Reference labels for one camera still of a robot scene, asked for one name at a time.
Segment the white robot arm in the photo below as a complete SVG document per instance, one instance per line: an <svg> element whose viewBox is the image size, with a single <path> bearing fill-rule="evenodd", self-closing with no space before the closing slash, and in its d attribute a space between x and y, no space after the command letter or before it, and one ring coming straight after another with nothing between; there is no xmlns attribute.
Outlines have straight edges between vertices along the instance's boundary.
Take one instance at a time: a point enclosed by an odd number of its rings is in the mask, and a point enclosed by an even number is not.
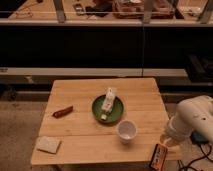
<svg viewBox="0 0 213 171"><path fill-rule="evenodd" d="M213 98L202 95L180 101L175 114L167 121L160 142L174 147L197 131L213 144Z"/></svg>

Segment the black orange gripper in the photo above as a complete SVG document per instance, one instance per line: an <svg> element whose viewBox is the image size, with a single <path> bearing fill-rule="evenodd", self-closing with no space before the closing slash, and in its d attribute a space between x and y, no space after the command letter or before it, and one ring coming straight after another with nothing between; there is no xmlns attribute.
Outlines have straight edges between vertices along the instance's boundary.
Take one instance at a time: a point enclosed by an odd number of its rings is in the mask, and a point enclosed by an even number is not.
<svg viewBox="0 0 213 171"><path fill-rule="evenodd" d="M161 144L156 144L149 163L149 167L154 171L162 171L168 149Z"/></svg>

